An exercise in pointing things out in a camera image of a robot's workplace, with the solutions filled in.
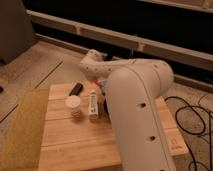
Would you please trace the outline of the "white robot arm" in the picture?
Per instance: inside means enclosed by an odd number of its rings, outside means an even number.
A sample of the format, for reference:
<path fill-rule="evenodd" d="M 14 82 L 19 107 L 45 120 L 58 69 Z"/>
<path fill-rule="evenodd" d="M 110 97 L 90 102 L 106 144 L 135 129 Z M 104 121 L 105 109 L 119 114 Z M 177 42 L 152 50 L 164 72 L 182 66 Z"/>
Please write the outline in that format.
<path fill-rule="evenodd" d="M 105 97 L 124 171 L 176 171 L 156 107 L 173 83 L 162 60 L 104 61 L 92 49 L 79 67 L 92 80 L 106 80 Z"/>

